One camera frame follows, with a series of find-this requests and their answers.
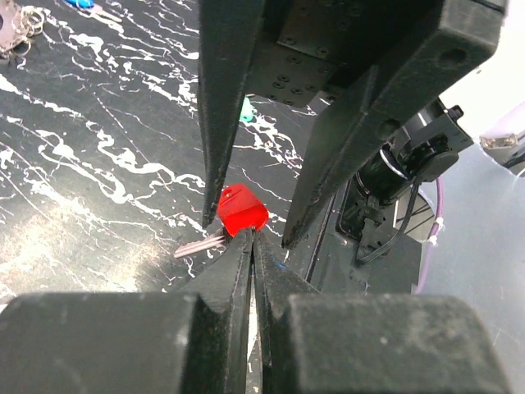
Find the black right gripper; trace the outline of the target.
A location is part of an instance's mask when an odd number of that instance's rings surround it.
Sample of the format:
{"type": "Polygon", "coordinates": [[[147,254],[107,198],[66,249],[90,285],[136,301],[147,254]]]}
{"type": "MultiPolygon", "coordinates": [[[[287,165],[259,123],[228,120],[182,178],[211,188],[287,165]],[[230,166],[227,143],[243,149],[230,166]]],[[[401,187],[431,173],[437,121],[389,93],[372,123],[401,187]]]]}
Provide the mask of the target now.
{"type": "Polygon", "coordinates": [[[217,214],[249,92],[313,124],[286,219],[294,248],[333,194],[410,117],[495,53],[505,5],[488,1],[200,1],[202,226],[217,214]]]}

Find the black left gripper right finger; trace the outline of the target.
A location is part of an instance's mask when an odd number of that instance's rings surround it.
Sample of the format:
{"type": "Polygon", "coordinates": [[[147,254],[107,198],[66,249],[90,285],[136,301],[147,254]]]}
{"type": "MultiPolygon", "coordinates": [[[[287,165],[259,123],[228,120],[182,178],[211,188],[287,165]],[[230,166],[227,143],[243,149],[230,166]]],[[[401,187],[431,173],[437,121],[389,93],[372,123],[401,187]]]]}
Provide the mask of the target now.
{"type": "Polygon", "coordinates": [[[253,239],[266,393],[509,393],[473,309],[449,296],[328,295],[253,239]]]}

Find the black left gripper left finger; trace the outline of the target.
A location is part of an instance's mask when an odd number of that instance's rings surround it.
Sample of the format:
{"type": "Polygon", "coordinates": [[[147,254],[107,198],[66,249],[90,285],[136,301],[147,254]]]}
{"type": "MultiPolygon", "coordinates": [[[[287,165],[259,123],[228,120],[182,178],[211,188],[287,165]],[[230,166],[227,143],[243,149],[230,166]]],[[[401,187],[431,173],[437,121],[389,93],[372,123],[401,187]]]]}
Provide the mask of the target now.
{"type": "Polygon", "coordinates": [[[4,393],[242,393],[253,233],[178,291],[33,293],[1,314],[4,393]]]}

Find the red tagged key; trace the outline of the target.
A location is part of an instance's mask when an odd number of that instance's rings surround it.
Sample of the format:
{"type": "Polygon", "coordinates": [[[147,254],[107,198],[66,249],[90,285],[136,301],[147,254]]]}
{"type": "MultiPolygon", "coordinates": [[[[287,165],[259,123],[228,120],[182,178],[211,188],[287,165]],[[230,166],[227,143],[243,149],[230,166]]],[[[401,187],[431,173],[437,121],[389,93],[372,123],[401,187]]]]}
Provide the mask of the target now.
{"type": "Polygon", "coordinates": [[[266,205],[244,184],[227,186],[222,191],[217,214],[222,228],[203,240],[180,246],[174,253],[176,259],[226,246],[241,230],[262,230],[269,219],[266,205]]]}

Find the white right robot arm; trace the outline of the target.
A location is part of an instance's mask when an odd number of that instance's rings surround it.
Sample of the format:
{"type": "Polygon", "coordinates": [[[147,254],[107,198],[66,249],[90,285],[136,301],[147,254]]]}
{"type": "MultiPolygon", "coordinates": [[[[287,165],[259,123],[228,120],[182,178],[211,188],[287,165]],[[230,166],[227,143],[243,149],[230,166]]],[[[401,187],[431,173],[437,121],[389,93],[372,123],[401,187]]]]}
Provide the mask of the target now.
{"type": "Polygon", "coordinates": [[[328,106],[308,139],[282,245],[326,215],[358,252],[350,276],[370,287],[380,268],[414,284],[421,249],[401,252],[422,183],[471,144],[440,95],[496,51],[504,1],[202,1],[198,108],[206,171],[202,224],[219,211],[241,108],[254,94],[328,106]],[[392,224],[407,196],[407,214],[392,224]]]}

